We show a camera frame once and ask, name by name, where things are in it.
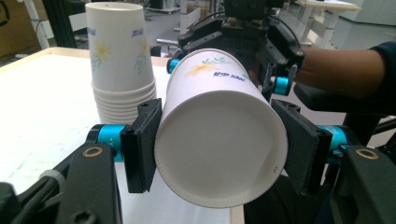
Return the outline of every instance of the person's arm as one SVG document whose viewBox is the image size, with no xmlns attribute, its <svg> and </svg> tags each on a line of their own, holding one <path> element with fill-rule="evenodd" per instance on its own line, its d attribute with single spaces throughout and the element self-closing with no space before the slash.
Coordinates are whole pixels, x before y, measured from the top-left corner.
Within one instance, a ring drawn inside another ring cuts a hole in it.
<svg viewBox="0 0 396 224">
<path fill-rule="evenodd" d="M 312 87 L 364 98 L 381 85 L 385 65 L 374 50 L 304 49 L 302 69 L 294 81 Z"/>
</svg>

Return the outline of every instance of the table surface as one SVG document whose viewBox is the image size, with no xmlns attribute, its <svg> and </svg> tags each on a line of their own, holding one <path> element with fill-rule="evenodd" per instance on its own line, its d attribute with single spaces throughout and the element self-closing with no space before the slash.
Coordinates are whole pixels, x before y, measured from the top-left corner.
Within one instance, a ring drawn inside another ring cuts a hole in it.
<svg viewBox="0 0 396 224">
<path fill-rule="evenodd" d="M 337 0 L 298 0 L 295 2 L 296 4 L 303 7 L 321 7 L 326 9 L 341 9 L 341 10 L 352 10 L 352 11 L 360 11 L 361 7 L 358 7 L 354 4 L 337 1 Z"/>
<path fill-rule="evenodd" d="M 165 100 L 167 59 L 152 57 L 157 97 Z M 17 193 L 85 142 L 100 123 L 91 88 L 90 53 L 44 49 L 0 68 L 0 181 Z M 244 223 L 243 208 L 210 209 L 180 199 L 156 172 L 150 193 L 129 194 L 116 163 L 124 223 Z"/>
</svg>

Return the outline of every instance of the stack of paper cups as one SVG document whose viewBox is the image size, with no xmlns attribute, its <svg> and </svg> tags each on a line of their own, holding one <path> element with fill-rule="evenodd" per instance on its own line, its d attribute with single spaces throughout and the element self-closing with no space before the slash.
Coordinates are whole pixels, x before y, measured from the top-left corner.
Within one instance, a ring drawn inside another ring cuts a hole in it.
<svg viewBox="0 0 396 224">
<path fill-rule="evenodd" d="M 282 120 L 232 55 L 201 49 L 181 60 L 155 143 L 173 192 L 205 207 L 248 203 L 275 183 L 287 150 Z"/>
<path fill-rule="evenodd" d="M 102 123 L 132 123 L 156 97 L 143 8 L 120 2 L 85 6 L 92 90 Z"/>
</svg>

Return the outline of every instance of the blue joint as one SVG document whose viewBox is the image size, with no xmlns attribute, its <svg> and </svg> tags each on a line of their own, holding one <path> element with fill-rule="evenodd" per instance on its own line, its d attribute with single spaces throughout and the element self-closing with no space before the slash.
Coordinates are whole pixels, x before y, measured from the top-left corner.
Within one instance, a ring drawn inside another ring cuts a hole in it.
<svg viewBox="0 0 396 224">
<path fill-rule="evenodd" d="M 173 73 L 173 70 L 176 68 L 176 66 L 180 63 L 179 59 L 171 59 L 168 61 L 168 64 L 166 65 L 166 70 L 169 74 Z"/>
<path fill-rule="evenodd" d="M 120 132 L 124 127 L 125 124 L 106 124 L 98 134 L 97 143 L 105 143 L 116 151 L 117 154 L 114 157 L 114 161 L 123 161 Z"/>
<path fill-rule="evenodd" d="M 277 77 L 274 93 L 278 95 L 286 95 L 286 93 L 288 92 L 288 85 L 288 77 Z"/>
<path fill-rule="evenodd" d="M 338 126 L 318 125 L 318 128 L 328 131 L 332 134 L 332 142 L 330 143 L 329 152 L 331 155 L 333 155 L 333 158 L 328 158 L 327 163 L 340 164 L 340 160 L 337 160 L 336 158 L 342 158 L 347 150 L 347 147 L 349 146 L 346 134 Z"/>
</svg>

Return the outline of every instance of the sleeve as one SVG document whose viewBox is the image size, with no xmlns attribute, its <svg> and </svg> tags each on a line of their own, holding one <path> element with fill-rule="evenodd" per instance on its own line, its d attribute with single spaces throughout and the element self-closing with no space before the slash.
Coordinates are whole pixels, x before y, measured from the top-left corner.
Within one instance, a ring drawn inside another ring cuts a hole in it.
<svg viewBox="0 0 396 224">
<path fill-rule="evenodd" d="M 384 79 L 374 97 L 396 115 L 396 41 L 389 41 L 371 48 L 378 52 L 385 65 Z"/>
</svg>

